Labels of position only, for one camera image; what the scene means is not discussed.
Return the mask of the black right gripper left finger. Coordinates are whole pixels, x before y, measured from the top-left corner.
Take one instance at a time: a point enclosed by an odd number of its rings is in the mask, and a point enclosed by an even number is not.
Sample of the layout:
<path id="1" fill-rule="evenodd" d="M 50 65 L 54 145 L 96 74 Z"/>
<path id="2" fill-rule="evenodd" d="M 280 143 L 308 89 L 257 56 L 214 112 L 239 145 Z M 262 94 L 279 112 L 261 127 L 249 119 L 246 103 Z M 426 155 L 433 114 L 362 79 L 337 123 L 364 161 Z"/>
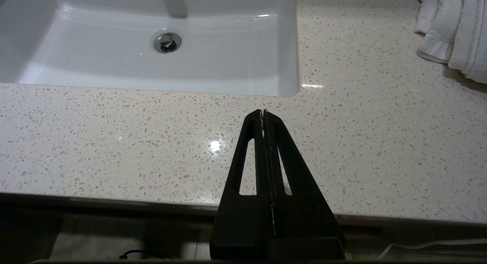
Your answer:
<path id="1" fill-rule="evenodd" d="M 265 118 L 264 110 L 255 110 L 243 121 L 213 227 L 219 236 L 229 234 L 237 239 L 275 237 L 275 169 Z M 251 140 L 255 151 L 256 193 L 242 195 L 240 187 Z"/>

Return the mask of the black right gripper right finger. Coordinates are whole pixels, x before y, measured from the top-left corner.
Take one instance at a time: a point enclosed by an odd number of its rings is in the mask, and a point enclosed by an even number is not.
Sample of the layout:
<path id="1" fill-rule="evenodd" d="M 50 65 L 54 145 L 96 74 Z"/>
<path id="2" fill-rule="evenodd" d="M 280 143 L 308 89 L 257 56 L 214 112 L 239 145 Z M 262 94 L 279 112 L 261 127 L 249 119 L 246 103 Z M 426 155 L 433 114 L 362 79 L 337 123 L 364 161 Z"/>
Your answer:
<path id="1" fill-rule="evenodd" d="M 275 234 L 342 239 L 343 232 L 283 120 L 265 112 Z"/>

